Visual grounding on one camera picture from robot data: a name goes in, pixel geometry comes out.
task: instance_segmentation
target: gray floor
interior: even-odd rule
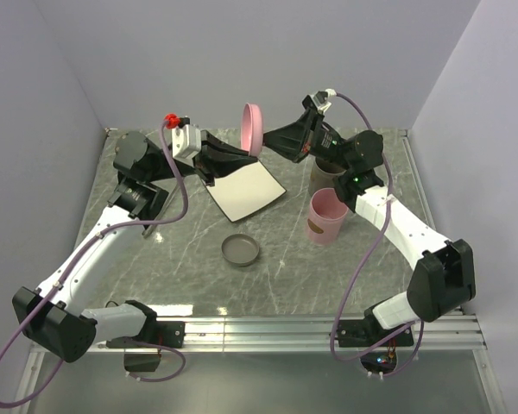
[[[149,133],[157,141],[157,133]],[[211,131],[223,141],[239,145],[237,129]],[[343,137],[352,129],[341,130]],[[380,130],[385,153],[395,176],[395,195],[426,220],[402,131]],[[113,148],[123,131],[112,131],[98,166],[89,209],[81,234],[97,221],[117,183],[112,167]],[[265,210],[239,223],[230,223],[196,177],[186,179],[190,208],[186,217],[159,228],[119,257],[100,283],[91,307],[110,299],[136,299],[163,305],[161,313],[194,316],[259,316],[274,314],[332,314],[355,266],[376,237],[376,229],[349,214],[339,239],[331,246],[313,245],[305,235],[309,202],[307,184],[312,158],[299,165],[265,149],[261,161],[287,189]],[[379,175],[385,179],[381,169]],[[166,189],[172,182],[163,182]],[[180,211],[180,194],[165,216]],[[220,254],[221,241],[245,233],[261,243],[258,262],[244,269],[230,267]],[[348,312],[365,308],[407,287],[412,271],[399,252],[384,241],[364,268],[348,303]]]
[[[408,352],[400,352],[406,359]],[[121,354],[87,354],[64,364],[30,413],[407,413],[490,412],[471,351],[433,351],[397,377],[366,377],[358,362],[318,354],[187,354],[186,370],[167,383],[123,375]],[[55,365],[47,354],[37,386]],[[164,354],[157,373],[178,366]]]

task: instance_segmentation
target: cable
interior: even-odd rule
[[[413,361],[414,357],[418,354],[420,344],[422,343],[422,336],[424,336],[424,321],[420,321],[420,332],[418,334],[418,341],[416,341],[416,346],[413,349],[413,353],[407,358],[407,360],[403,364],[399,364],[399,366],[392,373],[385,373],[383,375],[384,377],[391,377],[393,375],[397,375],[403,369],[408,367],[408,364],[410,364]]]
[[[180,360],[181,360],[181,364],[180,364],[179,369],[177,369],[174,373],[171,373],[167,377],[163,377],[163,378],[145,378],[145,377],[139,377],[135,373],[128,373],[130,377],[134,378],[137,381],[141,381],[141,382],[163,382],[163,381],[168,381],[168,380],[171,380],[174,377],[176,377],[179,373],[181,373],[182,370],[184,369],[184,366],[186,365],[186,357],[178,349],[174,349],[174,348],[170,348],[170,347],[165,347],[163,345],[154,345],[154,344],[146,343],[146,342],[133,341],[130,338],[125,338],[125,339],[128,339],[129,342],[132,342],[135,345],[139,345],[141,347],[158,348],[158,349],[163,349],[165,351],[172,352],[173,354],[178,355],[180,357]]]
[[[370,122],[367,119],[366,115],[358,107],[358,105],[355,102],[353,102],[352,99],[350,99],[349,97],[347,97],[343,93],[339,93],[339,92],[336,94],[336,96],[342,98],[344,101],[346,101],[348,104],[350,104],[353,108],[355,108],[357,113],[363,119],[366,127],[368,129],[372,129],[372,125],[370,124]],[[384,167],[386,169],[386,173],[388,174],[388,196],[386,197],[388,202],[386,203],[386,218],[385,218],[385,220],[383,222],[382,228],[378,232],[378,236],[376,237],[376,239],[374,240],[374,242],[372,243],[370,248],[367,250],[367,252],[363,256],[361,261],[359,261],[357,269],[355,269],[355,272],[353,273],[353,276],[351,277],[351,280],[350,280],[349,284],[347,285],[347,287],[345,289],[344,296],[342,297],[342,300],[341,300],[341,302],[339,304],[339,307],[338,307],[338,311],[336,312],[336,317],[334,318],[334,323],[332,325],[332,331],[330,332],[330,352],[332,353],[332,356],[336,360],[338,360],[338,361],[354,361],[354,360],[356,360],[358,358],[361,358],[362,356],[365,356],[366,354],[369,354],[374,349],[376,349],[379,346],[383,345],[388,340],[398,336],[401,332],[404,332],[405,330],[410,329],[410,327],[413,325],[413,323],[407,323],[407,324],[403,325],[398,330],[392,332],[391,334],[389,334],[385,338],[381,339],[380,341],[378,341],[377,343],[375,343],[371,347],[365,349],[363,352],[360,352],[360,353],[358,353],[356,355],[353,355],[351,358],[344,358],[344,357],[339,356],[336,353],[336,345],[335,345],[336,333],[338,331],[339,321],[341,320],[341,317],[344,314],[345,304],[347,304],[347,300],[349,299],[349,296],[351,294],[353,286],[355,285],[355,282],[357,281],[359,273],[361,272],[361,270],[363,270],[364,265],[366,264],[366,262],[368,261],[368,259],[372,255],[372,253],[374,253],[374,251],[376,250],[376,248],[378,247],[378,245],[382,241],[382,239],[384,237],[384,234],[386,233],[386,230],[388,229],[389,223],[391,221],[391,200],[390,200],[389,196],[391,194],[393,194],[393,192],[394,192],[394,179],[393,179],[393,175],[391,173],[391,168],[389,167],[388,160],[387,160],[387,158],[386,158],[384,153],[382,153],[382,158],[383,158],[383,165],[384,165]],[[416,347],[414,348],[413,353],[411,354],[409,359],[405,362],[405,364],[403,364],[402,367],[396,369],[392,374],[399,373],[416,356],[416,354],[418,353],[418,349],[420,348],[420,343],[422,342],[422,334],[423,334],[423,332],[424,332],[424,323],[422,321],[420,321],[419,340],[416,342]]]
[[[41,302],[23,319],[23,321],[19,324],[17,329],[14,331],[11,338],[5,343],[3,348],[0,350],[0,362],[2,361],[2,358],[8,351],[9,347],[11,347],[11,344],[16,340],[16,338],[27,328],[29,323],[35,318],[35,316],[38,314],[38,312],[44,307],[45,304],[47,304],[54,295],[58,292],[60,287],[63,285],[63,283],[66,281],[66,279],[69,277],[79,260],[85,255],[85,253],[88,251],[89,248],[91,248],[95,242],[98,240],[101,240],[104,236],[109,234],[110,232],[120,229],[122,227],[130,227],[130,226],[158,226],[162,224],[170,224],[179,221],[184,215],[188,212],[188,193],[186,191],[186,187],[184,186],[184,181],[182,179],[182,176],[180,175],[179,169],[177,168],[173,155],[171,155],[171,152],[168,149],[167,143],[165,142],[165,135],[163,133],[163,129],[167,126],[169,123],[168,119],[163,120],[161,123],[161,126],[159,128],[159,137],[160,137],[160,144],[161,148],[163,150],[163,154],[165,156],[165,159],[167,160],[167,163],[169,164],[169,167],[173,171],[173,175],[176,178],[177,184],[180,187],[180,192],[182,193],[182,211],[180,214],[173,218],[167,218],[164,220],[135,220],[132,222],[126,222],[126,223],[119,223],[114,224],[102,231],[100,231],[100,236],[93,236],[87,243],[85,243],[79,251],[73,256],[73,259],[69,262],[69,264],[66,266],[63,274],[61,274],[60,278],[58,279],[57,283],[55,284],[54,288],[50,290],[48,295],[46,295]],[[58,365],[54,368],[52,371],[50,377],[44,382],[41,388],[36,390],[35,392],[31,393],[25,398],[22,398],[18,401],[8,402],[4,403],[3,401],[0,401],[0,408],[15,408],[19,405],[23,405],[36,397],[38,394],[40,394],[44,388],[50,383],[52,378],[55,376],[55,374],[60,369],[61,364],[63,361],[60,361]]]

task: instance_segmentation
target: pink bowl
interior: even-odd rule
[[[240,146],[256,157],[262,150],[262,114],[259,106],[247,103],[243,107]]]

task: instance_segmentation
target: pink cup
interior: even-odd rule
[[[327,245],[338,238],[349,209],[338,200],[333,188],[322,188],[313,194],[307,218],[307,236],[313,243]]]

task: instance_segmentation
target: plastic cup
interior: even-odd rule
[[[315,158],[309,179],[309,195],[321,188],[334,188],[334,179],[345,173],[340,166]]]
[[[309,203],[306,232],[311,242],[327,245],[338,238],[349,209],[338,200],[333,188],[323,188],[313,194]]]

